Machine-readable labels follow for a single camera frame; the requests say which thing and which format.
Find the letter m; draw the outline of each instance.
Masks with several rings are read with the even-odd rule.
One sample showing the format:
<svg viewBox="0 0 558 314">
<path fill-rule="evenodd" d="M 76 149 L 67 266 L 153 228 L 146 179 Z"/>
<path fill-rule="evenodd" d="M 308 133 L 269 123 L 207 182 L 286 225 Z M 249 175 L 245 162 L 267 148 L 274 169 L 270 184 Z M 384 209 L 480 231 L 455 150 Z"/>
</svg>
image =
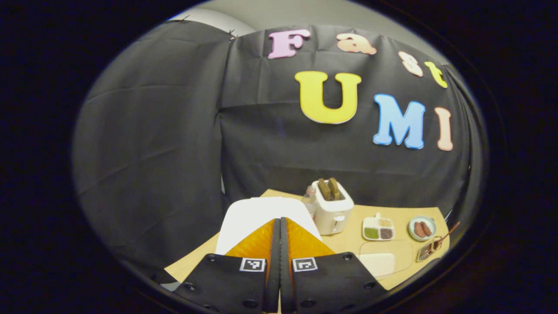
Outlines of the letter m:
<svg viewBox="0 0 558 314">
<path fill-rule="evenodd" d="M 374 101 L 378 103 L 380 109 L 380 122 L 378 134 L 374 135 L 373 142 L 378 145 L 389 145 L 393 141 L 389 130 L 393 130 L 395 143 L 401 145 L 405 135 L 405 146 L 412 149 L 421 149 L 424 147 L 422 140 L 422 120 L 425 111 L 424 105 L 419 102 L 411 102 L 405 115 L 401 113 L 401 109 L 395 98 L 386 94 L 378 94 L 374 96 Z"/>
</svg>

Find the bottle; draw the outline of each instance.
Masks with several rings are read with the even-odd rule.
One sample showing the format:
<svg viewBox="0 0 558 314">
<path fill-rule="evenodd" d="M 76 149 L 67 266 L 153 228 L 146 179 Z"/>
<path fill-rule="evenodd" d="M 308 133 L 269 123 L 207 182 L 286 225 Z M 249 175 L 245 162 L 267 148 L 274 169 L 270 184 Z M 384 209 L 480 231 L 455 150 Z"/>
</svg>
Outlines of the bottle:
<svg viewBox="0 0 558 314">
<path fill-rule="evenodd" d="M 314 214 L 316 214 L 316 205 L 314 204 L 314 197 L 316 195 L 316 188 L 309 185 L 306 189 L 306 194 L 302 197 L 302 202 L 308 209 L 308 213 L 312 219 L 314 219 Z"/>
</svg>

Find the white plate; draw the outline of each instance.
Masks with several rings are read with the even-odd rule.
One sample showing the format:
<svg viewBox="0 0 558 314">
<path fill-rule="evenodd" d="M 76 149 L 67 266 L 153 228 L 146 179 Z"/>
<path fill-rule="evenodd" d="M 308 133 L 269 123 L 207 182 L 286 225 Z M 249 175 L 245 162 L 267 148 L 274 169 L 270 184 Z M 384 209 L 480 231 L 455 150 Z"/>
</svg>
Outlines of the white plate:
<svg viewBox="0 0 558 314">
<path fill-rule="evenodd" d="M 428 226 L 428 228 L 430 229 L 430 231 L 432 231 L 432 235 L 431 236 L 425 236 L 425 237 L 419 237 L 415 234 L 415 222 L 421 222 L 424 221 L 424 223 Z M 436 234 L 436 224 L 434 223 L 434 220 L 432 220 L 432 218 L 428 218 L 425 216 L 416 216 L 415 218 L 411 219 L 411 221 L 409 222 L 409 234 L 412 236 L 413 239 L 417 240 L 417 241 L 426 241 L 426 240 L 430 240 L 434 237 L 434 235 Z"/>
</svg>

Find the white toaster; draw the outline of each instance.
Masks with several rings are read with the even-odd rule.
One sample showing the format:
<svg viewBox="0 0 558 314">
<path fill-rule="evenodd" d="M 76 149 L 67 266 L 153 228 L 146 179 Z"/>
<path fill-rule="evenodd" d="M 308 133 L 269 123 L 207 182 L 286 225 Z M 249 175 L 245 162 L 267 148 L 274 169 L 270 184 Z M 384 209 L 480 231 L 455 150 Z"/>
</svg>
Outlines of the white toaster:
<svg viewBox="0 0 558 314">
<path fill-rule="evenodd" d="M 345 191 L 343 186 L 337 182 L 341 194 L 338 201 L 326 201 L 318 188 L 318 181 L 312 182 L 316 188 L 313 196 L 313 204 L 316 205 L 314 222 L 320 235 L 338 234 L 345 228 L 351 210 L 354 207 L 353 199 Z"/>
</svg>

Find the black fabric backdrop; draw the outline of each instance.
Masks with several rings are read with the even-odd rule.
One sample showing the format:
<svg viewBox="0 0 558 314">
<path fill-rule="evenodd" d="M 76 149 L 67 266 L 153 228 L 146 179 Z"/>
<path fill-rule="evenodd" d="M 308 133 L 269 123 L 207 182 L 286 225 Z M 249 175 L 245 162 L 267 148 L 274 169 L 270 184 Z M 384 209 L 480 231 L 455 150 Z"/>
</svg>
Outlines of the black fabric backdrop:
<svg viewBox="0 0 558 314">
<path fill-rule="evenodd" d="M 267 58 L 272 32 L 306 28 L 291 58 Z M 365 36 L 374 55 L 337 48 L 341 33 Z M 413 55 L 418 78 L 398 52 Z M 442 70 L 441 88 L 424 62 Z M 341 104 L 336 73 L 358 74 L 358 108 L 340 125 L 300 109 L 295 74 L 328 74 L 324 103 Z M 132 43 L 103 72 L 81 109 L 74 136 L 76 190 L 92 227 L 121 259 L 151 275 L 219 231 L 231 202 L 266 189 L 302 194 L 335 177 L 357 204 L 440 207 L 447 215 L 468 177 L 470 130 L 462 82 L 445 65 L 401 42 L 338 26 L 292 26 L 230 36 L 203 23 L 166 22 Z M 374 95 L 404 113 L 422 103 L 424 148 L 372 143 Z M 437 148 L 435 107 L 451 116 L 452 151 Z M 221 192 L 223 176 L 225 195 Z"/>
</svg>

